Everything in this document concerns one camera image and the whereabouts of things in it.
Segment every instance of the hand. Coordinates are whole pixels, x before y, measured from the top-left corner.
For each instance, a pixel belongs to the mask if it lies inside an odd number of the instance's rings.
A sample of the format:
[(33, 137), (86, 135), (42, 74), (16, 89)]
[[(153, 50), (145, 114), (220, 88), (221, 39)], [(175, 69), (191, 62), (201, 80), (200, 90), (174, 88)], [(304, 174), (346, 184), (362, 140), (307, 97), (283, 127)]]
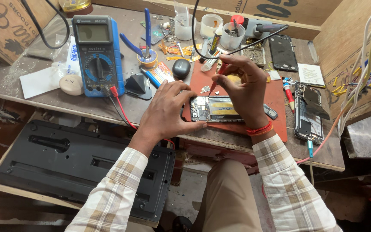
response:
[[(244, 119), (247, 127), (258, 129), (268, 124), (264, 113), (264, 93), (267, 76), (263, 70), (245, 56), (220, 55), (220, 60), (229, 64), (223, 75), (216, 74), (216, 81), (230, 96), (235, 111)], [(235, 85), (226, 76), (237, 74), (241, 85)]]
[[(207, 127), (205, 121), (184, 122), (180, 118), (180, 110), (186, 101), (191, 97), (197, 97), (197, 93), (183, 81), (173, 81), (168, 83), (165, 80), (157, 89), (150, 106), (143, 114), (140, 126), (133, 139), (141, 140), (140, 145), (146, 143), (154, 147), (162, 139), (172, 138), (179, 134), (186, 134)], [(139, 145), (129, 147), (142, 152)]]

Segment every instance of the khaki pants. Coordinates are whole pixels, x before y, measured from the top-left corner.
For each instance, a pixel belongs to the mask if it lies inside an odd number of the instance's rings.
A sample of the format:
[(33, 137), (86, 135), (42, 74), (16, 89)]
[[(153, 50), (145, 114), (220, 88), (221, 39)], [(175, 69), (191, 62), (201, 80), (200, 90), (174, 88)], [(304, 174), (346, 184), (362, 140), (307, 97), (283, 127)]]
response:
[(249, 176), (232, 159), (219, 161), (209, 172), (192, 232), (262, 232)]

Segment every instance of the red screwdriver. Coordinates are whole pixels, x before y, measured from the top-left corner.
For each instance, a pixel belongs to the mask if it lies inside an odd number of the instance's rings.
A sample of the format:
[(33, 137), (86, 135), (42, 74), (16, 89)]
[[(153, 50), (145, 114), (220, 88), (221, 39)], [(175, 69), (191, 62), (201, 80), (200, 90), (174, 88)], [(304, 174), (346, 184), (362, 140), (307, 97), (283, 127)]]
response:
[[(220, 67), (220, 69), (219, 69), (219, 71), (218, 71), (217, 73), (218, 73), (218, 74), (223, 74), (225, 68), (227, 68), (227, 65), (228, 65), (228, 64), (226, 64), (225, 62), (223, 62), (223, 63), (221, 64), (221, 67)], [(214, 88), (215, 88), (216, 86), (217, 86), (217, 82), (213, 81), (213, 84), (211, 85), (211, 88), (210, 88), (209, 96), (210, 96), (211, 92), (214, 91)]]

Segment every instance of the blue multimeter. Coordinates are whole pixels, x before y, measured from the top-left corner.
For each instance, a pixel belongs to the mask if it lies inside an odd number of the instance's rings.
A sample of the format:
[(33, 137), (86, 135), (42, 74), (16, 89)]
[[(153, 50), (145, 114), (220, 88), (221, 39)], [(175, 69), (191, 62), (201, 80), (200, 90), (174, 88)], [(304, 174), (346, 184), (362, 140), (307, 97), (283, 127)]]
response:
[(115, 86), (118, 95), (124, 94), (116, 21), (103, 15), (75, 15), (72, 24), (85, 95), (106, 97), (104, 86)]

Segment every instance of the multimeter rotary dial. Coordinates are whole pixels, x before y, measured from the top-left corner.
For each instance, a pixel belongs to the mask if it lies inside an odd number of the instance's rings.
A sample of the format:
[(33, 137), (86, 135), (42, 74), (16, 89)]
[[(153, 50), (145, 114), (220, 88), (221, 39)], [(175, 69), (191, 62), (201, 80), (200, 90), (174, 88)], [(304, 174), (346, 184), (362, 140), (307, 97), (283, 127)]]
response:
[(87, 56), (84, 69), (85, 74), (97, 83), (109, 81), (115, 72), (110, 58), (98, 53)]

